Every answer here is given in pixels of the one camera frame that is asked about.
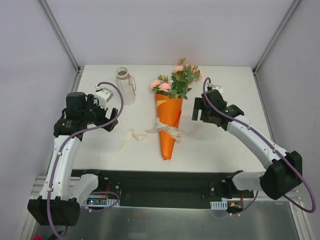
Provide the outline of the orange wrapping paper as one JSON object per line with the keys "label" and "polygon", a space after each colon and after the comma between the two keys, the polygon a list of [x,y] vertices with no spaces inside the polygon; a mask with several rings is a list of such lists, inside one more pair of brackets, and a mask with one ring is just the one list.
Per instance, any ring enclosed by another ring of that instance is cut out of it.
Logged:
{"label": "orange wrapping paper", "polygon": [[172,158],[176,140],[168,132],[177,131],[182,113],[182,98],[170,98],[166,95],[156,94],[155,105],[159,123],[163,126],[159,131],[161,155],[164,160]]}

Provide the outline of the pink rosebud leafy stem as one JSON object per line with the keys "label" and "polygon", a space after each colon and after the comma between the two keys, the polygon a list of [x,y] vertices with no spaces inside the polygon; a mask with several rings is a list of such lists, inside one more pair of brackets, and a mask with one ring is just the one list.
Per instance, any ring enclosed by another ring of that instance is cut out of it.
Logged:
{"label": "pink rosebud leafy stem", "polygon": [[179,77],[180,79],[185,78],[187,80],[192,77],[193,82],[202,80],[203,74],[198,65],[191,65],[186,63],[185,58],[181,58],[178,62],[179,65],[176,66],[173,70],[173,74],[175,74],[175,76]]}

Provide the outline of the cream printed ribbon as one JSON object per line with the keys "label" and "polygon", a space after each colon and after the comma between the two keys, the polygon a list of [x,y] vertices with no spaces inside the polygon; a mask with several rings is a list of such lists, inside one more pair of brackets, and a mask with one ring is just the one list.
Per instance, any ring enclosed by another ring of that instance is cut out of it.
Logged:
{"label": "cream printed ribbon", "polygon": [[125,145],[128,143],[130,139],[134,139],[138,142],[141,142],[148,134],[156,134],[160,133],[161,131],[164,131],[166,134],[168,134],[170,137],[172,137],[174,140],[178,141],[179,143],[182,141],[182,138],[190,137],[195,132],[197,132],[201,127],[196,126],[189,132],[186,131],[180,131],[177,127],[170,126],[168,124],[164,124],[160,121],[160,119],[157,117],[155,119],[155,125],[153,128],[148,129],[144,131],[143,134],[137,134],[135,130],[128,130],[125,133],[124,140],[120,146],[121,150],[124,150]]}

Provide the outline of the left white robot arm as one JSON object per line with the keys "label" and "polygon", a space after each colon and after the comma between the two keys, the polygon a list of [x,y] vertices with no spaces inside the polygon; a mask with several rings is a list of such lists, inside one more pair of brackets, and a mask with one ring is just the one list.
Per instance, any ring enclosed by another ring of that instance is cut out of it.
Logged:
{"label": "left white robot arm", "polygon": [[112,109],[109,118],[106,117],[107,104],[112,97],[112,91],[107,88],[94,94],[67,94],[66,107],[53,127],[53,154],[45,183],[38,198],[29,200],[27,205],[41,226],[75,226],[90,193],[99,195],[105,191],[105,181],[95,174],[84,174],[73,187],[70,187],[70,180],[84,130],[89,125],[102,125],[111,132],[118,124],[116,108]]}

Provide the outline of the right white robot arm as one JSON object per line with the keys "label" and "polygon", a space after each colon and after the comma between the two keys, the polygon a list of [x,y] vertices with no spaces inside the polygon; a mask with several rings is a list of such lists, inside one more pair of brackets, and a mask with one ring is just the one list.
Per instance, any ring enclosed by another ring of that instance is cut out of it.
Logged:
{"label": "right white robot arm", "polygon": [[195,98],[191,119],[214,124],[235,136],[265,169],[261,172],[238,170],[227,176],[222,189],[228,196],[237,197],[242,191],[263,191],[277,200],[302,183],[301,155],[266,139],[238,106],[227,104],[218,90],[211,89]]}

